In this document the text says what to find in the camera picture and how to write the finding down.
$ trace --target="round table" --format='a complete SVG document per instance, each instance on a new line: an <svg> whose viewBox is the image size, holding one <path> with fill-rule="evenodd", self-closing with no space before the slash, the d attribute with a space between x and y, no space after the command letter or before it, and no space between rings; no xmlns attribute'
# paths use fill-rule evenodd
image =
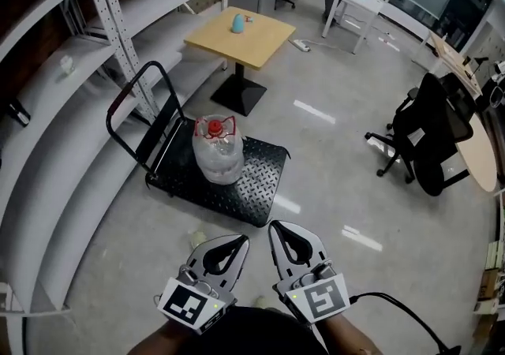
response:
<svg viewBox="0 0 505 355"><path fill-rule="evenodd" d="M456 144L469 173L484 191L492 192L496 187L496 159L491 141L479 117L474 114L470 121L473 136Z"/></svg>

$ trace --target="shelf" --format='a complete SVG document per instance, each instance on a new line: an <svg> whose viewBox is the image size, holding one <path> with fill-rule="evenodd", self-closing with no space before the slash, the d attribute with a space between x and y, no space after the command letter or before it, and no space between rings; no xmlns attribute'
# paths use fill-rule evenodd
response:
<svg viewBox="0 0 505 355"><path fill-rule="evenodd" d="M126 31L134 37L144 28L177 9L189 0L120 0ZM101 28L99 18L90 22L90 27Z"/></svg>
<svg viewBox="0 0 505 355"><path fill-rule="evenodd" d="M224 63L224 59L203 50L185 47L182 60L168 73L179 102L183 106L195 91ZM170 92L161 80L153 89L156 104L161 109Z"/></svg>
<svg viewBox="0 0 505 355"><path fill-rule="evenodd" d="M13 190L2 225L4 272L29 312L40 264L54 228L81 178L110 139L107 109L119 88L97 75L63 107L36 145ZM113 117L117 128L136 106L129 95Z"/></svg>
<svg viewBox="0 0 505 355"><path fill-rule="evenodd" d="M126 122L118 133L135 150L146 130L143 124ZM89 241L135 165L135 160L110 139L67 203L39 273L39 280L57 310L63 307Z"/></svg>
<svg viewBox="0 0 505 355"><path fill-rule="evenodd" d="M41 0L37 5L33 6L0 41L0 62L31 27L63 1Z"/></svg>
<svg viewBox="0 0 505 355"><path fill-rule="evenodd" d="M170 13L133 37L133 45L141 65L158 61L170 72L182 59L184 38L204 25L207 18L189 13ZM149 69L145 74L151 88L161 79L161 73Z"/></svg>
<svg viewBox="0 0 505 355"><path fill-rule="evenodd" d="M0 224L16 180L40 137L75 91L113 53L111 46L102 43L81 37L68 39L44 62L19 96L32 116L30 124L22 128L9 117L2 120L0 133L5 140L0 171ZM71 56L75 65L69 76L59 65L65 55Z"/></svg>

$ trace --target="chair base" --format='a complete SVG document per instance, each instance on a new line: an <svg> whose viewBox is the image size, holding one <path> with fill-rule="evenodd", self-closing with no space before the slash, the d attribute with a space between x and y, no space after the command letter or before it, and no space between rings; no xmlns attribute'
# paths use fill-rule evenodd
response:
<svg viewBox="0 0 505 355"><path fill-rule="evenodd" d="M400 153L398 152L398 150L395 146L394 140L389 139L389 138L382 136L382 135L378 135L377 133L367 132L365 134L366 140L370 139L371 137L374 137L377 140L380 140L381 142L383 142L384 144L386 144L388 146L391 146L395 150L395 155L393 157L391 157L391 159L389 160L389 163L386 165L386 167L383 170L381 170L381 169L377 170L377 173L376 173L377 177L382 177L389 171L390 168L393 167L393 164L395 164L398 157L400 157ZM405 163L405 167L406 167L407 171L409 172L409 174L405 177L405 182L407 184L410 184L412 181L414 181L416 179L416 176L414 175L412 166L410 165L410 161L405 160L405 158L403 158L403 157L402 157L402 160Z"/></svg>
<svg viewBox="0 0 505 355"><path fill-rule="evenodd" d="M277 1L275 0L274 10L277 10ZM294 4L291 0L282 0L283 2L291 4L291 9L296 9L297 5Z"/></svg>

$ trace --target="concrete floor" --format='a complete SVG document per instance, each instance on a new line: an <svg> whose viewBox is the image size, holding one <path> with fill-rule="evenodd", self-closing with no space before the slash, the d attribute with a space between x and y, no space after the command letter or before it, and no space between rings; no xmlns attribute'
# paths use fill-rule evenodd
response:
<svg viewBox="0 0 505 355"><path fill-rule="evenodd" d="M489 195L468 177L442 196L427 196L403 181L396 165L384 178L386 157L366 143L367 131L385 133L395 108L425 71L410 61L418 42L381 19L374 25L400 51L380 42L373 29L359 54L348 51L357 36L333 28L320 37L324 0L297 0L277 17L297 27L294 38L325 42L303 53L286 43L263 70L246 73L268 91L247 117L243 134L285 146L292 155L278 194L294 203L275 204L271 217L321 236L335 270L351 294L383 291L409 305L449 345L471 343L472 315L495 209ZM358 19L363 13L349 10ZM427 64L432 59L425 51ZM215 73L185 107L189 115L232 114L209 100L228 73ZM335 123L295 105L302 101ZM345 226L375 243L370 248L342 234ZM264 295L284 308L271 286L279 280L266 229L256 229L159 191L149 191L137 169L111 205L67 297L73 312L28 323L30 354L126 353L165 320L153 303L191 252L195 230L207 236L244 233L251 250L234 293L240 305ZM436 346L411 318L380 299L361 299L346 316L384 353L430 354Z"/></svg>

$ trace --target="power strip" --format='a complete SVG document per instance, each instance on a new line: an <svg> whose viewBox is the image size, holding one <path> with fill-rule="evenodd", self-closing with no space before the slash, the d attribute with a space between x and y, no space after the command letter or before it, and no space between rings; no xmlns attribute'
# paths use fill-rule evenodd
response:
<svg viewBox="0 0 505 355"><path fill-rule="evenodd" d="M304 52L310 52L310 48L307 47L302 41L299 39L290 39L290 42L299 50L303 50Z"/></svg>

